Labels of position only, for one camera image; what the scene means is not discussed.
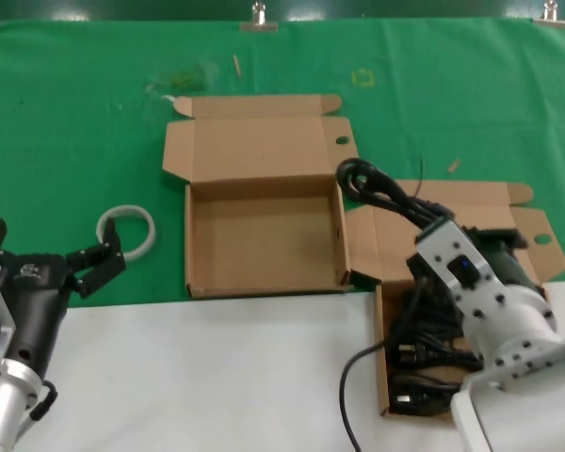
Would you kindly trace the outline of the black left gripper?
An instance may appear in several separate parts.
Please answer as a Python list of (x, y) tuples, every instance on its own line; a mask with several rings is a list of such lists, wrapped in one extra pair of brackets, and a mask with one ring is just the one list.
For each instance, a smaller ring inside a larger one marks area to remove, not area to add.
[(58, 330), (72, 291), (88, 298), (125, 270), (115, 221), (105, 223), (103, 242), (66, 256), (48, 253), (10, 255), (2, 249), (8, 227), (0, 218), (0, 266), (7, 268), (1, 287), (15, 332), (6, 357), (46, 375)]

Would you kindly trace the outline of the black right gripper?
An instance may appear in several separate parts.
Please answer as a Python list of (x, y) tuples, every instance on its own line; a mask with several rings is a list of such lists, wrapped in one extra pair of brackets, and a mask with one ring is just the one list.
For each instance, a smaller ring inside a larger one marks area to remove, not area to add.
[(517, 229), (471, 227), (467, 235), (503, 285), (538, 286), (515, 256), (516, 250), (528, 248), (526, 238)]

